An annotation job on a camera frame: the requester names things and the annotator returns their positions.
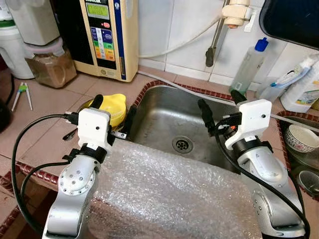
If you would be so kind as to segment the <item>yellow plastic cup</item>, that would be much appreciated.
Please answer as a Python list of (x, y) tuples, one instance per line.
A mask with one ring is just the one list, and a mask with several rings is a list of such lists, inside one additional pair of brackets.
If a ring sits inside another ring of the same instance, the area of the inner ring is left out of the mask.
[(104, 95), (100, 110), (110, 114), (110, 125), (116, 127), (123, 123), (126, 117), (126, 96), (124, 94)]

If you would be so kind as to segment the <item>clear bottle blue cap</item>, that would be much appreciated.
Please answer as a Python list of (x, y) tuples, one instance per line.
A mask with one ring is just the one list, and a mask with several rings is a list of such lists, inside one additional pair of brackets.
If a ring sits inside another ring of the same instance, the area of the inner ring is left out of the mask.
[(233, 78), (229, 91), (234, 90), (245, 94), (249, 86), (251, 86), (257, 72), (260, 70), (265, 60), (265, 50), (269, 45), (267, 38), (258, 39), (255, 46), (248, 48), (241, 65), (237, 71), (237, 74)]

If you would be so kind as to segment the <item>large steel sink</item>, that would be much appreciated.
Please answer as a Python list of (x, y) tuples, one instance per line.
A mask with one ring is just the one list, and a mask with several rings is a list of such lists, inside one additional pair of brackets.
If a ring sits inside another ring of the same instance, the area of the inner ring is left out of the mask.
[[(217, 146), (216, 139), (209, 136), (197, 105), (199, 99), (171, 86), (149, 88), (137, 104), (128, 136), (130, 141), (238, 174)], [(173, 150), (171, 141), (176, 136), (189, 137), (193, 150), (190, 153)]]

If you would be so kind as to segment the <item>clear plastic cup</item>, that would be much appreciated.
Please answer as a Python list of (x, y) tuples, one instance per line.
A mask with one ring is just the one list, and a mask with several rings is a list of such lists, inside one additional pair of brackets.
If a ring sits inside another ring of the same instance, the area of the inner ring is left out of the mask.
[(258, 99), (266, 99), (270, 102), (275, 102), (288, 87), (287, 82), (291, 79), (290, 76), (282, 76), (279, 78), (267, 78), (262, 86), (257, 90), (256, 96)]

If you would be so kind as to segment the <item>round sink drain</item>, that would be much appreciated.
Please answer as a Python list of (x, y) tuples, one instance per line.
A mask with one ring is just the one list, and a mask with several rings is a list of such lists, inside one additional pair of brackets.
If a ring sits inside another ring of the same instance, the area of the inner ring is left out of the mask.
[(189, 137), (176, 136), (172, 139), (171, 145), (173, 150), (178, 153), (190, 153), (193, 150), (193, 142)]

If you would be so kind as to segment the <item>grey metal faucet spout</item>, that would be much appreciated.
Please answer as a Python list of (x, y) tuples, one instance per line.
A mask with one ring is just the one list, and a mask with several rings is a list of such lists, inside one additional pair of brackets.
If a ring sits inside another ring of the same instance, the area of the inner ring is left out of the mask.
[(216, 57), (217, 52), (217, 46), (220, 39), (220, 36), (223, 35), (223, 29), (224, 29), (224, 17), (223, 14), (219, 15), (219, 20), (217, 21), (216, 30), (214, 33), (214, 37), (212, 40), (211, 45), (209, 46), (207, 52), (205, 53), (205, 66), (212, 67), (214, 65), (214, 60)]

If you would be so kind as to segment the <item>clear jar brown powder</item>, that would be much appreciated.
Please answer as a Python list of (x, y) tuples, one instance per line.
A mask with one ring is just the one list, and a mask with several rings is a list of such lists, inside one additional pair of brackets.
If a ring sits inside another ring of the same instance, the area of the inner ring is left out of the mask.
[(44, 46), (26, 43), (25, 52), (25, 60), (39, 84), (58, 89), (77, 77), (74, 61), (61, 37)]

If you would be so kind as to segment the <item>white plastic jug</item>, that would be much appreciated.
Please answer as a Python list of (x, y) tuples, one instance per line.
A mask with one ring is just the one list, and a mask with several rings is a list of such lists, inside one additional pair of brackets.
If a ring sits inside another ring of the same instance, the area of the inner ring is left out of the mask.
[(308, 55), (300, 64), (308, 68), (308, 72), (291, 84), (280, 97), (285, 110), (306, 113), (319, 97), (319, 70), (315, 64), (319, 54)]

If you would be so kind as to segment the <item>cream water ionizer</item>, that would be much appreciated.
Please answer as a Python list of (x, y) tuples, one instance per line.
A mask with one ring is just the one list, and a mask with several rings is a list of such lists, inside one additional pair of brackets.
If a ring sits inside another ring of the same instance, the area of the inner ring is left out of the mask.
[(139, 66), (138, 0), (50, 0), (77, 71), (132, 82)]

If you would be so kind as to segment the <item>white tongs green hinge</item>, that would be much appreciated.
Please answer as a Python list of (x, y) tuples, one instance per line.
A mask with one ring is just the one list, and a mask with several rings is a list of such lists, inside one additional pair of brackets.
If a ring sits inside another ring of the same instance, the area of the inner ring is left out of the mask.
[(33, 110), (33, 105), (32, 105), (32, 100), (31, 100), (31, 97), (30, 97), (29, 86), (28, 86), (27, 83), (23, 82), (23, 83), (20, 84), (20, 86), (18, 87), (18, 90), (16, 92), (16, 97), (14, 98), (14, 102), (13, 102), (13, 105), (12, 105), (12, 108), (11, 108), (12, 112), (14, 112), (14, 109), (16, 108), (18, 99), (20, 98), (20, 95), (22, 93), (25, 93), (25, 95), (26, 95), (26, 98), (27, 98), (28, 103), (29, 103), (30, 110)]

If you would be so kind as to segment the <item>patterned ceramic bowl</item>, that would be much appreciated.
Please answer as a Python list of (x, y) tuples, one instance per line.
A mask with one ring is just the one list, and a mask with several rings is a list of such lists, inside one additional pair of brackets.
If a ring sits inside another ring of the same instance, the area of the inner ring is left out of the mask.
[(300, 153), (310, 153), (319, 148), (319, 137), (310, 129), (290, 125), (284, 135), (287, 146)]

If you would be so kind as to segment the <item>bubble wrap sheet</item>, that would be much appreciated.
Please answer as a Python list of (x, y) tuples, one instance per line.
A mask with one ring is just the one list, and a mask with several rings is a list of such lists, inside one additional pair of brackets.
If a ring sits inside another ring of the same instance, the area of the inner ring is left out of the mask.
[(116, 140), (88, 217), (97, 239), (262, 239), (239, 174)]

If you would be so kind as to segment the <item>cream faucet diverter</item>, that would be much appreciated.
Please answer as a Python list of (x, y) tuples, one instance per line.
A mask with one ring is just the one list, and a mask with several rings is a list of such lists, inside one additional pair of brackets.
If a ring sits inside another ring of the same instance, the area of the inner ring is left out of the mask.
[(250, 8), (251, 0), (225, 0), (222, 8), (223, 24), (229, 29), (236, 29), (244, 26), (244, 32), (251, 32), (257, 12)]

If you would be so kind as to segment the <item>small steel sink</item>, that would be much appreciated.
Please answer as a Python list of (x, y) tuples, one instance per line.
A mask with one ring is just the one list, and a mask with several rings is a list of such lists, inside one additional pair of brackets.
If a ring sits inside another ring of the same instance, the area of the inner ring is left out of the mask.
[(281, 141), (286, 153), (286, 162), (293, 174), (294, 181), (301, 186), (304, 193), (313, 200), (319, 201), (319, 153), (314, 150), (309, 153), (301, 153), (289, 146), (286, 141), (286, 134), (289, 126), (287, 121), (277, 120)]

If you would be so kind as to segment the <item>steel plate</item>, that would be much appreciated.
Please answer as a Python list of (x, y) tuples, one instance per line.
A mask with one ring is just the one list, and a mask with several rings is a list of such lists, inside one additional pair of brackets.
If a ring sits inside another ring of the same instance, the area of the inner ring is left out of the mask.
[(299, 166), (305, 166), (312, 169), (319, 168), (319, 153), (317, 150), (313, 150), (309, 153), (301, 153), (286, 145), (286, 151), (288, 162), (292, 169), (298, 168)]

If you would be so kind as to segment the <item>black kettle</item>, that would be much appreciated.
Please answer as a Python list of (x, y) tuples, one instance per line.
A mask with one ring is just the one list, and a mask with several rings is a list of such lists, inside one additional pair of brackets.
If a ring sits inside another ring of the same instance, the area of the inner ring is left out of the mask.
[(14, 84), (14, 75), (12, 75), (11, 73), (9, 73), (9, 75), (10, 75), (9, 94), (5, 100), (3, 100), (2, 97), (0, 97), (0, 133), (3, 133), (10, 126), (10, 124), (13, 121), (13, 113), (9, 109), (8, 103), (13, 98), (15, 84)]

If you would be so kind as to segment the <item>white canister green band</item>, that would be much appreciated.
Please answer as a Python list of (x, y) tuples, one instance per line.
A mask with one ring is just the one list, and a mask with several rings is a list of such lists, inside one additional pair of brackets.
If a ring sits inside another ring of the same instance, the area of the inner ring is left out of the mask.
[(0, 0), (0, 56), (14, 77), (34, 78), (25, 59), (24, 41), (4, 0)]

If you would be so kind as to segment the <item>grey plastic container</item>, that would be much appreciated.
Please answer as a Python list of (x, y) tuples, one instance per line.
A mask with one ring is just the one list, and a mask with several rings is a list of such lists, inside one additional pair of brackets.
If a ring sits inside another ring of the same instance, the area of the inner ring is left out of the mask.
[(5, 2), (25, 43), (44, 46), (61, 36), (50, 0)]

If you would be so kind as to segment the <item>steel cup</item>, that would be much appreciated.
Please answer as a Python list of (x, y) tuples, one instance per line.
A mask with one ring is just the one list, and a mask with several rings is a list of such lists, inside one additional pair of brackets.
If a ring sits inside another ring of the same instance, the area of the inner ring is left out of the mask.
[(309, 170), (301, 171), (297, 175), (297, 182), (311, 196), (319, 195), (319, 176)]

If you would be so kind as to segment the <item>white blue handled brush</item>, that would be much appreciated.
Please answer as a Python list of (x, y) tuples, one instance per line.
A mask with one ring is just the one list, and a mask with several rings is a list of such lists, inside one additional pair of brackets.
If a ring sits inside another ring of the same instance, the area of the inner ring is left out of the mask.
[(277, 89), (287, 88), (294, 82), (300, 80), (301, 77), (304, 77), (310, 71), (312, 66), (317, 63), (318, 59), (318, 54), (308, 55), (308, 57), (297, 64), (290, 72), (285, 73), (269, 86)]

